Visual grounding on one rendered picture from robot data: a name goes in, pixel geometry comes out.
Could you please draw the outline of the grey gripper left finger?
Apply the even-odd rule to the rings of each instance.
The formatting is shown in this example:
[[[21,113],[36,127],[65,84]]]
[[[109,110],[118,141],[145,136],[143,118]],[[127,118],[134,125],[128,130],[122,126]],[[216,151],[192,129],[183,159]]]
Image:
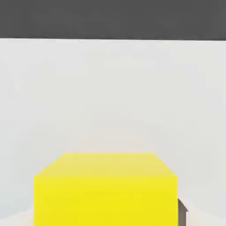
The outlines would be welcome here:
[[[34,209],[0,219],[0,226],[34,226]]]

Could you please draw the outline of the small yellow cube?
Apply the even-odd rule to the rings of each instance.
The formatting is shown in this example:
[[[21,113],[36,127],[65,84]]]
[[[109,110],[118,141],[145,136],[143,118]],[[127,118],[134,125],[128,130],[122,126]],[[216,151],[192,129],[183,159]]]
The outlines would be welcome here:
[[[34,226],[178,226],[177,176],[152,153],[64,154],[34,178]]]

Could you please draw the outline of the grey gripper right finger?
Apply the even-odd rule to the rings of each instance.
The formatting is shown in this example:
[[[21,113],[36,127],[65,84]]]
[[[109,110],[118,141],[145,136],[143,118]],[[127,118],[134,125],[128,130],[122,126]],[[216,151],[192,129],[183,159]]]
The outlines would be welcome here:
[[[190,200],[178,198],[178,226],[226,226],[226,218],[206,213]]]

